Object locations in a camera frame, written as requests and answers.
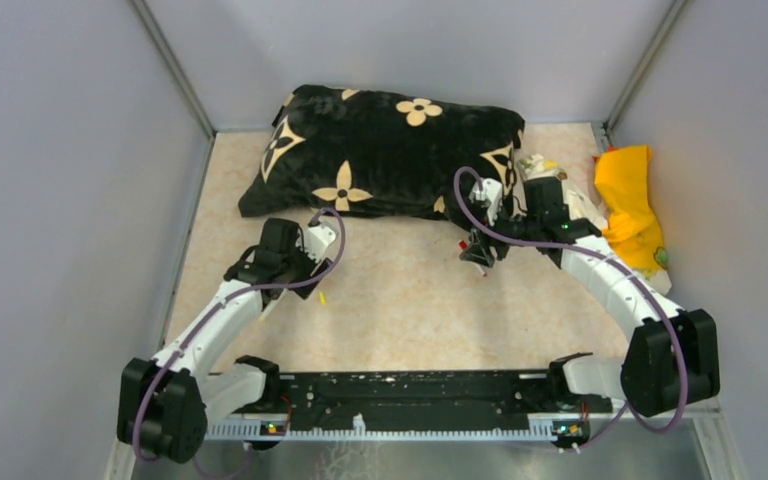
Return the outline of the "white pen brown cap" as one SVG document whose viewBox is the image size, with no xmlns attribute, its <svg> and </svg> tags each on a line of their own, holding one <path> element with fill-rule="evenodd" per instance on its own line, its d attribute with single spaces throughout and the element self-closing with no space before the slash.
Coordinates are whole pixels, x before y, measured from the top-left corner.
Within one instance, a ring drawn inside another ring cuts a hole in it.
<svg viewBox="0 0 768 480">
<path fill-rule="evenodd" d="M 272 311 L 278 306 L 278 302 L 274 301 L 267 305 L 258 317 L 259 322 L 264 322 L 266 318 L 272 313 Z"/>
</svg>

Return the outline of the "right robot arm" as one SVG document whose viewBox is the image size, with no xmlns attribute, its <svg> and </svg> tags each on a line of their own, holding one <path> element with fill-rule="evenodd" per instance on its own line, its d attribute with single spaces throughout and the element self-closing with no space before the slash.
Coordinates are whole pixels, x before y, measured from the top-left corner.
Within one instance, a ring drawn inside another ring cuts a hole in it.
<svg viewBox="0 0 768 480">
<path fill-rule="evenodd" d="M 469 167 L 453 181 L 471 230 L 461 258 L 490 268 L 512 246 L 548 256 L 578 280 L 628 341 L 621 358 L 579 353 L 550 364 L 546 397 L 572 412 L 587 395 L 625 402 L 639 416 L 673 412 L 721 391 L 717 327 L 703 309 L 687 310 L 649 286 L 588 219 L 574 219 L 554 177 L 526 181 L 527 210 L 504 210 L 503 186 Z"/>
</svg>

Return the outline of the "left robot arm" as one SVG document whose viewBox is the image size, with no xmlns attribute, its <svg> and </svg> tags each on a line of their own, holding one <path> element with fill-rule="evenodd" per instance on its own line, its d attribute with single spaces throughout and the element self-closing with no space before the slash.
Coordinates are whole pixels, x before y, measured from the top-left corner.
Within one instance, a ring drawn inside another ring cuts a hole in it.
<svg viewBox="0 0 768 480">
<path fill-rule="evenodd" d="M 250 406 L 268 413 L 279 404 L 277 372 L 254 358 L 223 374 L 212 372 L 243 329 L 264 319 L 288 293 L 302 299 L 337 266 L 346 246 L 340 216 L 315 214 L 301 225 L 269 218 L 257 244 L 222 277 L 196 318 L 149 359 L 133 358 L 120 377 L 117 439 L 142 461 L 194 459 L 210 427 Z"/>
</svg>

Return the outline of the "white patterned cloth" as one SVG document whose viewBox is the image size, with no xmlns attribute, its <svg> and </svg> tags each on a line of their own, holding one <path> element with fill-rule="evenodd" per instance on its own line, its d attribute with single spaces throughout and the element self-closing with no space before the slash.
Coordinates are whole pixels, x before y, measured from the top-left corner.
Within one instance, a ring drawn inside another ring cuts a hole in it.
<svg viewBox="0 0 768 480">
<path fill-rule="evenodd" d="M 517 161 L 517 168 L 522 181 L 542 178 L 554 178 L 560 182 L 562 196 L 569 208 L 570 217 L 586 218 L 600 230 L 608 228 L 607 217 L 599 210 L 587 193 L 573 180 L 557 162 L 547 160 L 540 154 L 527 155 Z"/>
</svg>

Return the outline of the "black floral pillow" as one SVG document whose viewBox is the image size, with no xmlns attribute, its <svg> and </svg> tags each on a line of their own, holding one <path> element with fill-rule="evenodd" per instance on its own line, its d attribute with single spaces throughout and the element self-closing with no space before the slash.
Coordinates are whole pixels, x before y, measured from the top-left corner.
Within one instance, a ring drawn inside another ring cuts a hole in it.
<svg viewBox="0 0 768 480">
<path fill-rule="evenodd" d="M 467 230 L 455 172 L 468 166 L 500 182 L 510 209 L 526 122 L 497 106 L 305 84 L 272 125 L 238 201 L 242 217 L 332 207 L 345 216 L 448 220 Z"/>
</svg>

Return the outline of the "yellow cloth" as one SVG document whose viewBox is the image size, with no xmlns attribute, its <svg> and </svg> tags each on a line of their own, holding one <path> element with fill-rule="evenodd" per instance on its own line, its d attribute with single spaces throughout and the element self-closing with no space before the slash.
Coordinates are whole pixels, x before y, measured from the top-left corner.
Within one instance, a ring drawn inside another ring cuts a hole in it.
<svg viewBox="0 0 768 480">
<path fill-rule="evenodd" d="M 614 149 L 595 164 L 594 186 L 608 211 L 602 230 L 614 252 L 651 278 L 667 270 L 668 255 L 660 223 L 649 203 L 647 145 Z"/>
</svg>

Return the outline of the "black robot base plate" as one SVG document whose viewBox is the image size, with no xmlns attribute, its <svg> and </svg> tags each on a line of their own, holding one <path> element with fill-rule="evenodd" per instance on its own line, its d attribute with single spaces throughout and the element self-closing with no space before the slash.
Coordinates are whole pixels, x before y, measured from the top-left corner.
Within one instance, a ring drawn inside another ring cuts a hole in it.
<svg viewBox="0 0 768 480">
<path fill-rule="evenodd" d="M 539 414 L 576 420 L 612 412 L 612 402 L 554 387 L 544 370 L 285 372 L 276 392 L 235 415 L 276 432 L 487 432 L 526 430 Z"/>
</svg>

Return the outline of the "aluminium frame rail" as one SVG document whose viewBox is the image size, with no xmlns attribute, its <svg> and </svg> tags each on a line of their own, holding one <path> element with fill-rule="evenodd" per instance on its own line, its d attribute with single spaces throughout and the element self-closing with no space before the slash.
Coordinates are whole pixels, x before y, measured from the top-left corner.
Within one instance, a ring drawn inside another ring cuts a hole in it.
<svg viewBox="0 0 768 480">
<path fill-rule="evenodd" d="M 185 464 L 209 441 L 264 450 L 296 442 L 490 441 L 578 450 L 593 420 L 650 420 L 595 394 L 575 394 L 555 369 L 279 372 L 245 358 L 204 387 L 165 374 L 145 413 L 151 459 Z"/>
</svg>

